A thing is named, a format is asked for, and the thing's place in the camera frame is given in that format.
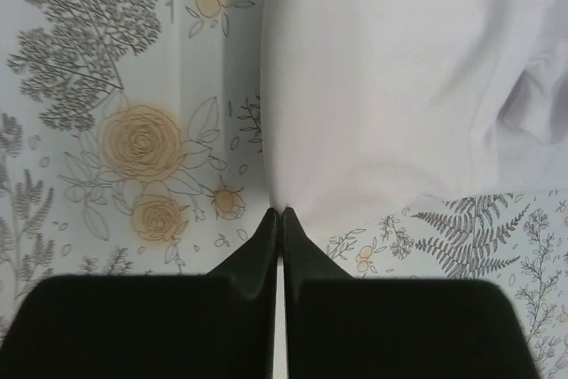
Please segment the gray sprig illustration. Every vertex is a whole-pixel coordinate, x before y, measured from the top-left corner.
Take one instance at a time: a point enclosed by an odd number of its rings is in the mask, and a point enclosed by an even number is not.
[[[248,142],[250,144],[259,144],[259,153],[263,151],[263,129],[260,115],[260,96],[256,95],[256,102],[249,102],[249,99],[245,99],[245,103],[241,106],[244,110],[243,115],[239,116],[239,120],[246,123],[245,126],[241,128],[242,132],[249,135]]]
[[[400,260],[404,260],[412,252],[414,239],[408,236],[405,227],[398,224],[400,224],[400,220],[396,215],[389,215],[379,223],[383,241],[389,241],[391,236],[394,237],[394,242],[390,244],[392,255]]]
[[[521,286],[515,299],[525,303],[528,320],[526,341],[532,347],[534,360],[545,377],[554,378],[558,371],[568,365],[568,341],[553,336],[549,331],[558,308],[556,303],[549,301],[549,297],[562,274],[560,270],[551,271],[556,244],[554,233],[544,235],[549,225],[548,215],[542,209],[536,209],[525,221],[523,230],[529,237],[529,244],[535,249],[534,257],[526,257],[521,261],[521,271],[531,280],[531,284]],[[558,355],[557,347],[560,343],[564,344],[564,348]],[[551,360],[555,361],[554,365],[547,370]]]
[[[128,249],[115,246],[110,252],[105,265],[99,267],[99,259],[96,257],[83,257],[79,264],[79,270],[86,275],[105,274],[105,275],[126,275],[132,271],[134,263],[128,259]]]
[[[117,62],[157,40],[157,0],[25,1],[43,12],[50,27],[20,31],[20,50],[8,66],[23,76],[21,93],[50,102],[39,116],[50,128],[92,128],[92,110],[124,89]]]
[[[343,236],[335,236],[329,239],[329,244],[326,246],[326,254],[331,259],[341,258],[343,261],[347,260],[345,257],[346,252],[350,252],[353,249],[353,245],[357,243],[357,234],[364,233],[366,229],[358,228],[356,230],[351,230]]]
[[[432,254],[449,278],[478,278],[495,272],[518,260],[518,257],[499,259],[493,254],[515,231],[529,206],[503,225],[495,222],[501,209],[509,207],[513,194],[468,197],[449,201],[446,206],[453,214],[420,212],[412,217],[434,227],[440,237],[416,242],[418,250]]]
[[[22,150],[23,129],[15,117],[2,114],[0,128],[0,195],[7,195],[11,217],[0,217],[0,266],[8,265],[13,274],[14,305],[36,284],[53,275],[50,268],[55,241],[41,232],[51,205],[53,188],[45,195],[42,180],[34,183],[24,169],[23,182],[15,182],[8,171],[8,159]]]

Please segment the branch illustration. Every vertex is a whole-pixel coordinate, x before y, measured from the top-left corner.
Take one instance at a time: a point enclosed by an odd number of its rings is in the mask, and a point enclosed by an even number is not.
[[[396,218],[396,215],[389,215],[385,217],[379,225],[383,233],[383,241],[388,241],[390,236],[394,234],[396,241],[390,245],[390,252],[394,257],[397,257],[401,261],[404,260],[412,252],[414,247],[414,239],[411,239],[406,232],[406,228],[397,228],[397,224],[400,220]]]
[[[128,249],[114,246],[105,266],[100,270],[104,275],[126,275],[132,271],[134,263],[127,260]],[[79,270],[86,275],[99,273],[99,260],[96,257],[83,257]]]
[[[9,265],[14,277],[13,302],[29,293],[39,281],[53,274],[49,265],[53,259],[55,241],[45,241],[41,229],[53,204],[53,188],[43,197],[44,185],[34,184],[29,170],[24,170],[24,181],[14,183],[8,171],[7,159],[20,156],[23,129],[15,117],[2,115],[0,128],[0,193],[7,193],[12,222],[0,217],[0,265]],[[25,244],[33,242],[30,248]]]
[[[157,0],[25,0],[43,12],[49,32],[20,32],[20,51],[8,66],[25,75],[20,92],[49,100],[42,122],[58,130],[88,130],[92,111],[114,91],[123,90],[116,63],[129,51],[138,55],[161,32]]]
[[[521,270],[532,284],[519,287],[515,294],[515,299],[525,302],[528,319],[526,341],[532,347],[541,372],[544,372],[548,361],[555,357],[554,347],[560,343],[559,338],[547,335],[548,324],[554,319],[557,309],[556,304],[548,302],[548,295],[556,289],[561,274],[561,271],[547,274],[555,250],[554,233],[544,235],[548,227],[548,215],[542,209],[536,209],[525,221],[523,230],[529,237],[529,244],[536,249],[533,250],[534,257],[526,257],[521,262]],[[553,371],[557,372],[565,366],[566,351],[555,363]]]
[[[344,253],[355,249],[353,247],[353,245],[357,243],[357,237],[355,237],[355,235],[364,233],[365,231],[366,229],[358,228],[356,230],[349,231],[343,237],[332,237],[331,239],[329,239],[329,244],[326,248],[326,254],[331,259],[340,257],[343,261],[346,261],[347,258],[345,257]]]
[[[261,127],[260,116],[260,96],[256,95],[256,104],[249,103],[249,99],[245,99],[245,105],[241,106],[245,110],[245,115],[240,115],[239,120],[248,121],[248,126],[241,128],[243,132],[251,132],[252,136],[248,139],[251,144],[260,144],[259,153],[263,151],[263,130]]]

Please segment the flower illustration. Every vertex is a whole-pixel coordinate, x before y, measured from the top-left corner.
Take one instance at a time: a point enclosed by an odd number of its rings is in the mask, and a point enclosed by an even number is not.
[[[154,181],[135,200],[131,223],[144,240],[170,241],[185,230],[182,211],[170,190],[161,182]]]
[[[250,8],[255,5],[250,0],[194,0],[195,9],[186,6],[187,12],[197,19],[189,29],[189,37],[197,36],[205,27],[205,21],[215,28],[221,21],[225,37],[229,36],[229,16],[226,11],[231,8]]]
[[[221,184],[220,189],[213,192],[211,205],[215,206],[217,217],[228,221],[239,219],[245,211],[245,202],[239,195],[242,191],[231,191]]]
[[[358,262],[357,264],[357,271],[359,272],[367,272],[369,268],[371,268],[371,257],[373,256],[373,248],[371,246],[364,246],[359,251],[359,254],[355,257],[355,260]]]
[[[100,157],[122,178],[164,180],[184,160],[179,128],[161,111],[133,107],[100,125]]]

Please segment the white cloth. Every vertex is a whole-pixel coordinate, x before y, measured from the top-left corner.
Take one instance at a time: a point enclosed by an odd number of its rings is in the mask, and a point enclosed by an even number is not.
[[[538,186],[550,151],[525,131],[546,133],[526,113],[540,95],[528,88],[510,103],[509,125],[518,129],[504,129],[498,117],[519,77],[532,73],[557,3],[266,0],[262,109],[272,204],[295,208],[318,238],[423,196]],[[565,58],[561,43],[555,52]],[[559,81],[565,62],[554,61],[562,69],[543,78]],[[550,112],[554,91],[546,97]],[[503,179],[531,145],[540,155],[525,172],[536,175]]]

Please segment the gray fern print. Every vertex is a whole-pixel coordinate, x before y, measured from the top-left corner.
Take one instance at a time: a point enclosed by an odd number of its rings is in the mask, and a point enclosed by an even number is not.
[[[48,101],[39,118],[49,128],[92,128],[91,112],[124,89],[118,61],[158,39],[157,0],[25,1],[50,26],[20,31],[19,52],[8,59],[10,69],[23,76],[20,92]]]
[[[28,169],[17,182],[8,171],[8,161],[22,150],[23,129],[15,117],[2,114],[0,127],[0,197],[9,208],[0,210],[0,268],[13,276],[16,305],[39,281],[51,277],[55,241],[43,237],[42,228],[53,204],[53,188],[44,191],[42,180],[34,182]]]
[[[440,234],[417,241],[415,247],[436,257],[444,273],[453,279],[479,278],[511,265],[519,258],[500,259],[493,255],[500,245],[507,244],[529,208],[526,206],[508,223],[498,225],[501,210],[508,209],[512,199],[510,193],[468,197],[445,202],[452,214],[412,215]]]

